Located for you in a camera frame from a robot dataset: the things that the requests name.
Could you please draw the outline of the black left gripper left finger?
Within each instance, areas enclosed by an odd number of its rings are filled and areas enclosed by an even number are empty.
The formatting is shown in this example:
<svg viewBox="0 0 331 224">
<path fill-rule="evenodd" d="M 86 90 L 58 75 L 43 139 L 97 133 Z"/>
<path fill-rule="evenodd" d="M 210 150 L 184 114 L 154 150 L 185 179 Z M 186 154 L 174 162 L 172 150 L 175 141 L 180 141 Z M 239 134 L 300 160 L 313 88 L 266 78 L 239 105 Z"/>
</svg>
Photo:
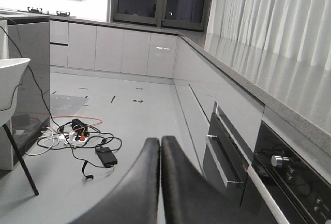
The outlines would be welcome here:
<svg viewBox="0 0 331 224">
<path fill-rule="evenodd" d="M 99 203 L 72 223 L 156 223 L 160 144 L 147 138 L 121 181 Z"/>
</svg>

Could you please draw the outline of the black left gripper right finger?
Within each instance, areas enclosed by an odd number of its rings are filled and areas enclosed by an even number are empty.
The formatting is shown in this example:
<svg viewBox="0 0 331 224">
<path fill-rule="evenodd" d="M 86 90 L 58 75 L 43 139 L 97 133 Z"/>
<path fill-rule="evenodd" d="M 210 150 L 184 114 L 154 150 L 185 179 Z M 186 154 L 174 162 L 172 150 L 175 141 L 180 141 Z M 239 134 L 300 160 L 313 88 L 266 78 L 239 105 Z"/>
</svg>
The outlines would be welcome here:
<svg viewBox="0 0 331 224">
<path fill-rule="evenodd" d="M 252 181 L 237 205 L 199 173 L 174 136 L 161 140 L 161 184 L 167 223 L 276 223 Z"/>
</svg>

